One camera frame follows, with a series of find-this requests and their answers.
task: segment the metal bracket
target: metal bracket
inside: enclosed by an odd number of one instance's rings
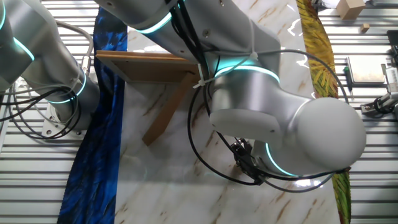
[[[53,116],[56,116],[56,115],[52,115],[52,113],[51,113],[52,108],[53,108],[53,106],[49,103],[49,106],[47,107],[45,115],[49,119],[55,121],[55,118]],[[42,135],[46,136],[46,137],[53,136],[54,134],[59,133],[64,127],[65,127],[65,125],[53,123],[53,122],[47,121],[45,119],[44,123],[43,123]],[[61,139],[62,140],[66,140],[66,139],[67,140],[83,140],[86,132],[87,131],[79,131],[79,130],[71,131],[69,134],[62,137]]]

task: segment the blue patterned cloth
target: blue patterned cloth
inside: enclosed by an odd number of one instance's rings
[[[100,8],[94,29],[97,50],[127,50],[127,27]],[[77,152],[58,223],[114,223],[118,184],[124,81],[94,61],[99,107]]]

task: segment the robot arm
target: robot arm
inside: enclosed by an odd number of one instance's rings
[[[344,169],[361,156],[366,132],[355,110],[336,99],[311,100],[281,89],[279,53],[248,57],[280,50],[277,36],[232,0],[95,1],[172,54],[200,62],[176,29],[186,7],[217,78],[210,121],[222,134],[255,139],[251,155],[260,169],[302,176]],[[184,22],[180,26],[189,29]]]
[[[0,0],[0,91],[7,90],[21,75],[29,86],[69,86],[77,95],[81,118],[77,130],[87,129],[100,99],[100,90],[85,74],[61,41],[51,13],[38,0]],[[49,89],[37,90],[40,95]],[[73,116],[65,94],[46,98],[65,122]]]

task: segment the yellow patterned cloth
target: yellow patterned cloth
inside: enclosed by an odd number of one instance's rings
[[[311,5],[311,0],[296,0],[296,2],[302,21],[303,37],[307,52],[319,57],[335,70],[335,58],[328,35]],[[315,60],[309,58],[308,63],[310,65],[312,83],[317,98],[337,98],[338,86],[333,75],[321,63]],[[342,224],[348,224],[351,222],[351,187],[349,184],[349,173],[336,174],[332,180],[340,222]]]

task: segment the marble surface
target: marble surface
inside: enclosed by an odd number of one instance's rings
[[[251,19],[278,34],[283,47],[305,49],[294,0],[235,3]],[[129,50],[162,49],[131,29]],[[282,55],[283,89],[303,96],[313,93],[306,61],[301,55]],[[187,136],[187,110],[193,91],[166,132],[150,147],[145,146],[143,135],[176,87],[126,84],[115,223],[339,223],[331,182],[309,193],[289,194],[266,184],[250,187],[228,182],[201,164]],[[201,98],[194,107],[193,140],[214,168],[250,181],[235,167],[232,153],[211,128]],[[319,181],[272,182],[288,189],[304,189]]]

